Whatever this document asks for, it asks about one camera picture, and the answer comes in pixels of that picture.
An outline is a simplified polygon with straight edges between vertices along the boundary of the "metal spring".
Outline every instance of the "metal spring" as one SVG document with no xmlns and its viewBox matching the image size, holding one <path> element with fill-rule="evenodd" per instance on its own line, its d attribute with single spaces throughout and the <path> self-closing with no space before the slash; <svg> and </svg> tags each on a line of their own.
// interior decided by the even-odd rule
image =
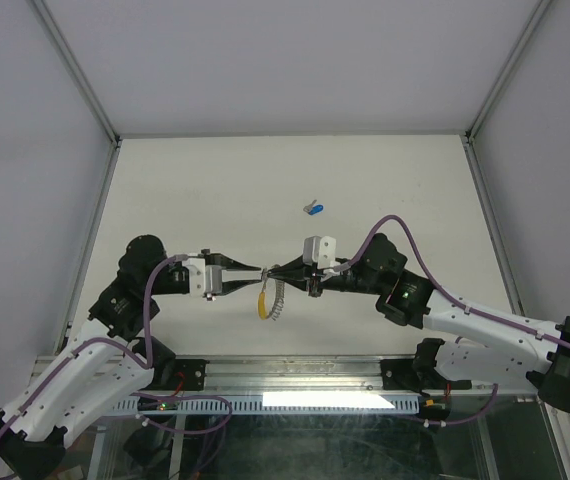
<svg viewBox="0 0 570 480">
<path fill-rule="evenodd" d="M 273 265 L 272 268 L 280 267 L 280 265 Z M 267 270 L 263 271 L 263 292 L 267 287 Z M 274 291 L 274 303 L 272 304 L 272 309 L 267 314 L 267 318 L 276 320 L 283 313 L 283 308 L 285 308 L 285 282 L 282 280 L 274 280 L 276 289 Z"/>
</svg>

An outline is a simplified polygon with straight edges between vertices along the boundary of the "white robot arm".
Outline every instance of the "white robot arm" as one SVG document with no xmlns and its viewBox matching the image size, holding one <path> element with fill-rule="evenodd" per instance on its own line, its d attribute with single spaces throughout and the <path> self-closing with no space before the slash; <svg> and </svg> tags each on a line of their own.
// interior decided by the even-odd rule
<svg viewBox="0 0 570 480">
<path fill-rule="evenodd" d="M 175 354 L 149 331 L 149 321 L 159 312 L 151 295 L 214 300 L 260 282 L 223 282 L 223 270 L 261 271 L 208 250 L 168 258 L 151 235 L 130 242 L 116 279 L 91 307 L 78 335 L 34 383 L 0 408 L 0 457 L 5 463 L 23 480 L 46 478 L 65 449 L 118 401 L 173 376 Z M 141 330 L 145 342 L 129 350 Z M 124 354 L 118 365 L 95 376 L 118 354 Z"/>
<path fill-rule="evenodd" d="M 427 278 L 406 270 L 407 257 L 376 233 L 386 219 L 401 224 Z M 412 371 L 399 373 L 399 385 L 422 393 L 429 381 L 482 381 L 530 390 L 570 413 L 570 317 L 559 324 L 503 313 L 444 288 L 425 266 L 407 225 L 393 215 L 372 229 L 351 260 L 337 259 L 335 250 L 334 238 L 310 237 L 300 257 L 267 275 L 312 297 L 324 290 L 377 295 L 376 310 L 397 325 L 474 342 L 425 339 L 417 346 Z"/>
</svg>

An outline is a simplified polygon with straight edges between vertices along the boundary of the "purple cable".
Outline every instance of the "purple cable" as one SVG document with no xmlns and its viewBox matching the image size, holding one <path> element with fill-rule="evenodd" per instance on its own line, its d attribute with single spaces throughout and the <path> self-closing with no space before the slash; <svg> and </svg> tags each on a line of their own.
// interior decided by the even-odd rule
<svg viewBox="0 0 570 480">
<path fill-rule="evenodd" d="M 218 441 L 218 447 L 216 447 L 216 450 L 214 450 L 214 453 L 212 453 L 210 455 L 210 457 L 205 462 L 203 462 L 202 464 L 200 464 L 198 466 L 196 473 L 202 471 L 207 465 L 212 463 L 214 461 L 214 459 L 216 458 L 216 456 L 220 453 L 221 449 L 223 448 L 223 444 L 225 443 L 226 432 L 227 432 L 227 429 L 223 428 L 223 431 L 221 432 L 221 439 Z"/>
<path fill-rule="evenodd" d="M 452 420 L 451 422 L 444 422 L 445 426 L 447 426 L 447 425 L 463 425 L 465 423 L 473 422 L 474 420 L 482 417 L 487 412 L 489 412 L 489 410 L 496 403 L 497 399 L 498 399 L 498 385 L 494 384 L 494 386 L 492 387 L 492 396 L 489 397 L 489 400 L 487 401 L 487 403 L 485 404 L 485 406 L 483 408 L 481 408 L 478 412 L 476 412 L 474 415 L 471 415 L 469 417 L 461 418 L 460 420 Z M 412 420 L 413 422 L 425 423 L 424 418 L 418 418 L 418 417 L 402 417 L 402 418 L 406 418 L 407 420 Z M 427 420 L 427 424 L 437 426 L 437 427 L 440 427 L 442 425 L 442 423 L 438 420 Z"/>
<path fill-rule="evenodd" d="M 194 472 L 192 473 L 192 476 L 196 475 L 200 470 L 201 465 L 203 464 L 203 460 L 205 460 L 205 454 L 209 451 L 212 445 L 214 445 L 214 442 L 216 442 L 216 436 L 218 435 L 219 431 L 220 430 L 205 435 L 205 438 L 203 439 L 203 446 L 201 447 L 201 453 L 198 454 L 198 458 L 196 459 Z"/>
<path fill-rule="evenodd" d="M 152 395 L 150 393 L 144 393 L 144 392 L 136 392 L 132 395 L 136 397 L 148 398 L 150 400 L 158 400 L 159 402 L 168 402 L 168 403 L 176 403 L 183 400 L 215 400 L 217 402 L 225 404 L 225 406 L 227 407 L 227 415 L 225 416 L 225 418 L 223 418 L 223 420 L 221 420 L 220 423 L 214 425 L 213 427 L 206 428 L 205 430 L 177 430 L 176 428 L 168 427 L 166 425 L 156 423 L 155 421 L 150 420 L 149 418 L 146 418 L 146 420 L 149 421 L 150 425 L 154 425 L 155 427 L 160 428 L 161 430 L 178 435 L 206 435 L 208 433 L 215 432 L 220 428 L 223 428 L 227 424 L 227 422 L 229 422 L 230 419 L 232 418 L 232 404 L 226 398 L 219 397 L 217 395 L 192 395 L 189 397 L 175 397 L 175 396 Z"/>
<path fill-rule="evenodd" d="M 421 256 L 420 252 L 418 251 L 418 246 L 416 245 L 416 240 L 414 240 L 412 233 L 409 231 L 409 227 L 407 226 L 405 221 L 402 218 L 400 218 L 398 215 L 386 215 L 383 218 L 381 218 L 376 223 L 376 225 L 374 225 L 372 227 L 369 234 L 365 238 L 363 245 L 361 245 L 361 248 L 358 250 L 358 252 L 356 252 L 356 255 L 354 255 L 354 257 L 351 260 L 348 260 L 347 262 L 345 262 L 345 263 L 343 263 L 337 267 L 334 267 L 334 271 L 336 271 L 336 272 L 345 271 L 348 268 L 350 268 L 352 265 L 354 265 L 356 262 L 358 262 L 360 260 L 360 258 L 363 256 L 363 253 L 365 253 L 367 246 L 372 241 L 372 238 L 374 238 L 374 235 L 376 234 L 376 232 L 381 228 L 381 226 L 383 226 L 383 224 L 385 224 L 386 222 L 388 222 L 390 220 L 394 220 L 395 222 L 397 222 L 401 226 L 401 228 L 405 232 L 405 235 L 407 236 L 407 239 L 409 240 L 409 243 L 412 247 L 412 251 L 414 252 L 414 256 L 416 257 L 418 264 L 421 266 L 421 269 L 423 270 L 423 272 L 425 272 L 425 275 L 427 276 L 427 278 L 432 282 L 432 284 L 434 285 L 434 288 L 436 288 L 436 290 L 438 290 L 441 293 L 441 295 L 443 295 L 452 304 L 456 305 L 460 309 L 469 311 L 475 315 L 479 315 L 483 318 L 486 318 L 488 320 L 492 320 L 492 321 L 500 323 L 502 325 L 506 325 L 508 327 L 515 328 L 516 330 L 520 330 L 521 332 L 525 332 L 525 333 L 528 333 L 528 334 L 534 335 L 534 336 L 536 336 L 538 334 L 538 332 L 536 331 L 535 328 L 526 327 L 525 325 L 521 325 L 519 323 L 513 322 L 513 321 L 508 320 L 508 319 L 503 318 L 503 317 L 499 317 L 498 315 L 493 315 L 491 313 L 484 312 L 484 311 L 479 310 L 479 309 L 474 308 L 474 307 L 468 308 L 468 306 L 465 303 L 459 301 L 457 298 L 454 298 L 452 295 L 450 295 L 449 292 L 447 290 L 445 290 L 445 288 L 443 288 L 443 286 L 440 283 L 438 283 L 436 278 L 434 278 L 434 275 L 432 275 L 432 273 L 427 268 L 427 265 L 425 265 L 425 262 L 423 261 L 423 257 Z M 547 333 L 543 334 L 542 338 L 544 338 L 545 340 L 548 340 L 552 343 L 555 343 L 556 345 L 559 345 L 561 347 L 565 347 L 565 348 L 570 349 L 570 343 L 566 342 L 565 340 L 561 340 L 560 338 L 553 337 L 552 335 L 549 335 Z"/>
<path fill-rule="evenodd" d="M 123 346 L 120 343 L 116 342 L 115 340 L 111 340 L 109 338 L 91 338 L 91 339 L 83 342 L 79 347 L 72 350 L 72 354 L 74 356 L 76 356 L 82 350 L 84 350 L 85 348 L 87 348 L 91 345 L 94 345 L 97 343 L 105 343 L 107 345 L 110 345 L 112 347 L 117 348 L 118 350 L 121 350 L 125 355 L 129 356 L 132 360 L 134 360 L 134 362 L 136 362 L 136 364 L 138 366 L 140 366 L 141 368 L 143 368 L 145 370 L 152 368 L 152 366 L 153 366 L 153 355 L 152 355 L 153 351 L 152 351 L 152 331 L 151 331 L 151 325 L 150 325 L 151 324 L 150 305 L 151 305 L 151 297 L 152 297 L 152 287 L 154 286 L 154 281 L 156 280 L 156 277 L 158 276 L 159 272 L 165 266 L 172 264 L 172 263 L 175 263 L 175 262 L 182 261 L 186 258 L 187 258 L 186 255 L 174 255 L 172 257 L 169 257 L 169 258 L 163 260 L 154 268 L 154 270 L 152 270 L 152 273 L 150 274 L 150 276 L 147 280 L 147 284 L 145 285 L 145 296 L 143 297 L 143 329 L 145 332 L 145 352 L 146 352 L 146 357 L 147 357 L 146 362 L 143 362 L 140 358 L 138 358 L 138 356 L 136 356 L 136 354 L 134 354 L 126 346 Z M 56 366 L 56 368 L 54 368 L 54 370 L 52 370 L 49 373 L 49 375 L 47 375 L 45 380 L 43 380 L 41 382 L 41 384 L 34 390 L 34 392 L 27 398 L 25 403 L 23 403 L 18 408 L 18 411 L 21 414 L 23 412 L 25 412 L 27 410 L 27 408 L 29 408 L 29 406 L 34 402 L 34 400 L 42 393 L 42 391 L 52 382 L 52 380 L 54 380 L 56 375 L 58 375 L 71 360 L 72 360 L 71 357 L 67 357 L 67 358 L 63 359 L 61 361 L 61 363 L 58 364 Z M 231 404 L 225 399 L 222 399 L 222 400 L 223 400 L 223 403 L 227 402 L 227 406 L 228 406 L 229 411 L 230 411 L 228 417 L 231 417 L 231 412 L 232 412 Z M 7 431 L 11 428 L 11 426 L 16 422 L 17 419 L 18 419 L 18 416 L 14 415 L 7 421 L 7 423 L 5 423 L 5 425 L 3 425 L 3 427 L 1 427 L 0 439 L 3 437 L 3 435 L 5 435 L 5 433 L 7 433 Z M 6 477 L 0 477 L 0 480 L 10 480 L 10 479 L 15 478 L 15 477 L 16 477 L 16 474 L 13 474 L 13 475 L 8 475 Z"/>
<path fill-rule="evenodd" d="M 143 337 L 145 338 L 145 356 L 147 357 L 147 366 L 145 368 L 152 368 L 154 363 L 152 355 L 152 319 L 151 317 L 151 303 L 152 303 L 152 288 L 154 287 L 154 281 L 160 273 L 160 271 L 167 265 L 171 265 L 176 262 L 180 262 L 187 259 L 187 255 L 174 255 L 166 258 L 160 262 L 152 273 L 149 274 L 147 279 L 147 284 L 145 285 L 145 294 L 143 295 Z"/>
</svg>

